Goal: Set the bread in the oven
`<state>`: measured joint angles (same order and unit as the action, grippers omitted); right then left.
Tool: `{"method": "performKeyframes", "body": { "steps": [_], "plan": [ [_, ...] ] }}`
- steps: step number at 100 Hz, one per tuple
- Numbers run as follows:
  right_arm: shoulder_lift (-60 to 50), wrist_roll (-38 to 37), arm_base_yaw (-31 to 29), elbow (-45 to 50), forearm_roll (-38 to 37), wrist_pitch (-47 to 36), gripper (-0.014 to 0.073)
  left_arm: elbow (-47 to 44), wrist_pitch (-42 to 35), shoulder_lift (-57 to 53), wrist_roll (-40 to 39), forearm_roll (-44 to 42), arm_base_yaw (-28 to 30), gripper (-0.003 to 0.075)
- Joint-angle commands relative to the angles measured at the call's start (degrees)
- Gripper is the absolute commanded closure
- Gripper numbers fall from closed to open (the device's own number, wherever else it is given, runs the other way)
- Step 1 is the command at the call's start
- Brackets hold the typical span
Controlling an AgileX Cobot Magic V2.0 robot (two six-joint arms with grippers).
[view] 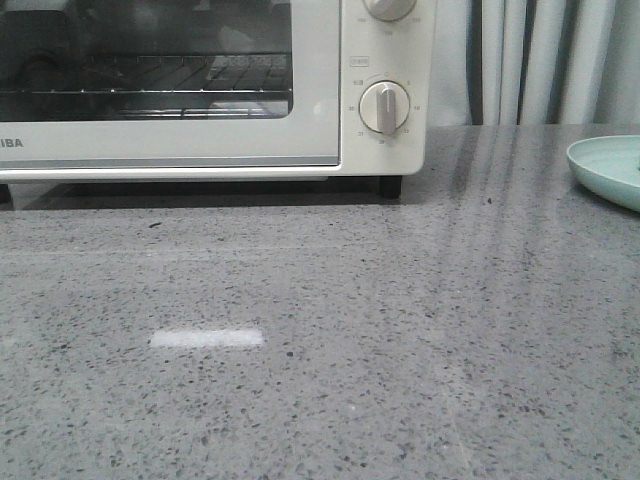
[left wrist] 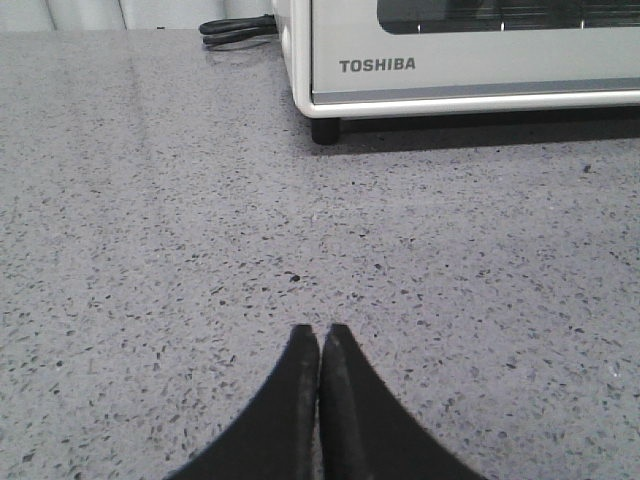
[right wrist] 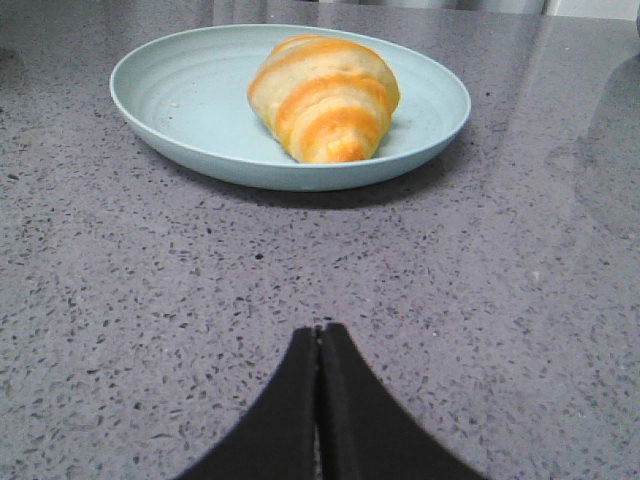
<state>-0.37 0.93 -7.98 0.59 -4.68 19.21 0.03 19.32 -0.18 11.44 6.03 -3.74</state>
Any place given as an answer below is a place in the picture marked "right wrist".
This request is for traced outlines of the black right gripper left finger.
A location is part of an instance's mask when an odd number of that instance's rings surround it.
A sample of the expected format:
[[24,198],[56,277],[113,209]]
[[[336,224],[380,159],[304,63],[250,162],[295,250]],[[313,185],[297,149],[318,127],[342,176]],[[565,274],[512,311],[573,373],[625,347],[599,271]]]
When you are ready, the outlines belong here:
[[187,479],[312,479],[318,345],[293,332],[273,377],[235,427],[185,472]]

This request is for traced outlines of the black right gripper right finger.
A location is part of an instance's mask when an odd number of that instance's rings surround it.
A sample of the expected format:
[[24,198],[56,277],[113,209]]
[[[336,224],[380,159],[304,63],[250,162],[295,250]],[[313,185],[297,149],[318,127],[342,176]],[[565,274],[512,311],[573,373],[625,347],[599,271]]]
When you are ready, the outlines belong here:
[[389,394],[346,327],[321,334],[319,435],[325,479],[479,479]]

